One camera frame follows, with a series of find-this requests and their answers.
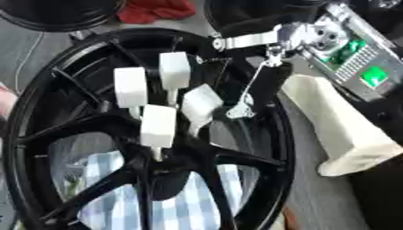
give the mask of white 3d printed part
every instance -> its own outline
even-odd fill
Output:
[[[159,74],[167,91],[189,87],[191,65],[185,52],[159,54]]]
[[[151,148],[170,148],[174,142],[176,109],[146,105],[141,122],[140,143]]]
[[[212,113],[222,104],[223,101],[207,84],[185,94],[182,113],[192,123],[191,134],[197,136],[198,130],[212,121]]]
[[[148,103],[146,70],[143,67],[115,68],[114,82],[120,108],[134,108]]]

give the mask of black wheel rim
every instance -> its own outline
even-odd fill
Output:
[[[4,140],[4,168],[8,187],[14,205],[28,229],[88,229],[77,219],[78,211],[91,200],[123,184],[132,184],[138,190],[142,229],[151,229],[151,181],[164,172],[172,171],[194,171],[205,180],[220,212],[220,229],[266,229],[273,223],[290,191],[295,157],[291,127],[278,100],[255,119],[238,122],[256,122],[258,127],[270,130],[275,157],[243,154],[210,145],[202,137],[189,137],[184,131],[187,129],[186,122],[180,123],[184,125],[179,125],[177,129],[174,154],[163,163],[154,162],[149,150],[136,144],[133,130],[139,130],[139,122],[128,117],[125,111],[117,109],[111,99],[111,69],[140,65],[148,70],[150,79],[158,79],[154,68],[157,65],[152,63],[157,57],[152,55],[172,49],[183,50],[205,60],[215,58],[205,63],[222,58],[210,49],[206,39],[190,33],[162,29],[116,31],[97,36],[65,51],[31,82],[14,107]],[[99,66],[106,66],[105,73],[111,74],[109,78],[107,76],[103,79],[97,75]],[[231,61],[228,71],[232,73],[231,77],[221,79],[222,82],[238,78],[241,88],[253,74],[251,66],[237,60]],[[98,78],[85,78],[90,72],[93,73],[91,76]],[[194,84],[209,81],[213,86],[220,85],[215,78],[210,77],[196,80]],[[164,103],[165,96],[157,80],[151,85],[149,90],[155,95],[150,97],[151,102]],[[234,88],[221,92],[225,102],[234,101],[237,96]],[[59,110],[51,106],[66,101],[75,108],[84,104],[85,110],[82,109],[80,116],[67,119],[66,114],[71,113],[71,108],[64,106]],[[220,114],[217,113],[216,119],[231,122]],[[48,145],[62,137],[91,131],[111,136],[125,164],[120,170],[63,202],[51,179],[49,158],[46,157]],[[255,189],[250,192],[247,202],[235,217],[231,215],[222,189],[215,167],[217,164],[246,165],[260,172]]]

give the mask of red cloth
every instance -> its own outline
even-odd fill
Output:
[[[119,13],[122,22],[145,24],[157,19],[183,19],[195,14],[189,0],[128,0]]]

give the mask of white base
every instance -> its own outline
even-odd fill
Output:
[[[375,127],[323,77],[294,75],[282,88],[312,122],[329,159],[323,176],[357,173],[403,153],[403,148]]]

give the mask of robotic arm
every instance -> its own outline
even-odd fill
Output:
[[[262,45],[266,50],[265,61],[237,106],[228,112],[231,119],[255,116],[259,106],[267,102],[260,101],[277,93],[291,73],[289,64],[283,62],[290,53],[306,59],[337,88],[360,102],[385,99],[395,92],[403,78],[398,47],[346,4],[329,4],[314,23],[279,24],[272,31],[234,38],[217,35],[213,41],[213,47],[221,52]],[[265,90],[256,93],[264,82]]]

